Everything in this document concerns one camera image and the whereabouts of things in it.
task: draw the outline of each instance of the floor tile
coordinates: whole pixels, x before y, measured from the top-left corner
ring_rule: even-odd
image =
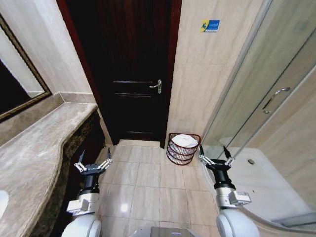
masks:
[[[113,161],[112,164],[109,166],[109,168],[103,174],[100,175],[99,183],[105,183],[105,184],[112,183],[117,167],[118,167],[118,162]]]
[[[105,200],[107,198],[107,195],[109,193],[109,190],[110,190],[110,184],[99,184],[99,190],[100,190],[100,193],[99,193],[99,209],[98,211],[96,212],[96,215],[101,215],[102,213],[102,209],[103,209],[103,205],[105,203]]]
[[[191,225],[191,229],[199,234],[201,237],[220,237],[217,227],[215,226],[203,226],[203,225]]]
[[[151,226],[159,227],[159,221],[129,219],[127,237],[134,233],[138,228]]]
[[[128,227],[127,218],[101,217],[101,237],[125,237]]]
[[[119,162],[112,183],[135,185],[138,163]]]
[[[198,167],[185,166],[182,168],[184,187],[189,190],[208,191],[208,187]]]
[[[160,165],[140,163],[137,173],[136,185],[159,187]]]
[[[142,147],[141,163],[160,164],[159,147]]]
[[[186,190],[191,224],[216,226],[218,215],[210,192]]]
[[[167,157],[166,150],[161,149],[160,151],[160,164],[171,164],[176,165],[175,163],[172,163],[169,158]]]
[[[159,188],[136,186],[130,218],[159,220]]]
[[[190,223],[185,190],[160,188],[160,221]]]
[[[107,159],[108,148],[110,148],[110,153],[113,156],[115,147],[113,145],[106,145],[105,148],[103,148],[100,151],[100,154],[99,154],[97,160],[95,161],[96,163],[101,164],[103,161],[105,161]]]
[[[111,184],[102,216],[129,218],[135,186]]]
[[[192,159],[192,161],[188,164],[188,166],[198,166],[198,164],[200,163],[200,161],[198,160],[198,153],[199,151],[197,150],[196,153],[194,154],[194,157]]]
[[[115,148],[112,159],[116,161],[138,163],[140,160],[141,152],[142,152],[142,147],[118,145]]]
[[[160,187],[184,189],[182,167],[177,165],[161,165]]]
[[[160,221],[160,227],[190,229],[191,225],[190,224],[184,224],[184,223],[174,223],[174,222]]]

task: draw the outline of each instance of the laundry basket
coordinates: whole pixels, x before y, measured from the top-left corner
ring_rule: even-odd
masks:
[[[181,133],[169,133],[167,157],[172,163],[175,163],[177,165],[186,165],[193,160],[194,153],[197,151],[198,146],[201,143],[201,137],[196,134],[188,134],[189,136],[197,140],[197,145],[194,147],[187,148],[181,147],[172,141],[172,138],[179,134]]]

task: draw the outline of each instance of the blue sticker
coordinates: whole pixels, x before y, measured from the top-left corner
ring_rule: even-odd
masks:
[[[201,32],[216,32],[220,20],[202,20]]]

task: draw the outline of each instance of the vanity counter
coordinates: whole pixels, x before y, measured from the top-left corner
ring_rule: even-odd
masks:
[[[60,176],[64,144],[96,109],[64,103],[0,147],[0,189],[9,194],[1,237],[32,233]]]

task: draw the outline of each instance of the door lever handle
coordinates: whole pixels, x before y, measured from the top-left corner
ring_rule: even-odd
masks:
[[[161,80],[158,80],[157,85],[150,85],[149,87],[150,87],[150,88],[156,88],[156,87],[158,87],[158,94],[161,94],[161,85],[162,85]]]
[[[289,91],[290,89],[291,89],[290,87],[285,87],[285,88],[282,88],[282,89],[280,89],[280,90],[277,90],[277,91],[271,96],[271,98],[267,101],[267,103],[264,105],[264,107],[262,108],[262,112],[263,112],[264,114],[269,114],[269,113],[271,113],[271,111],[266,110],[265,108],[271,103],[271,101],[273,101],[273,99],[274,99],[277,95],[279,95],[281,92]]]

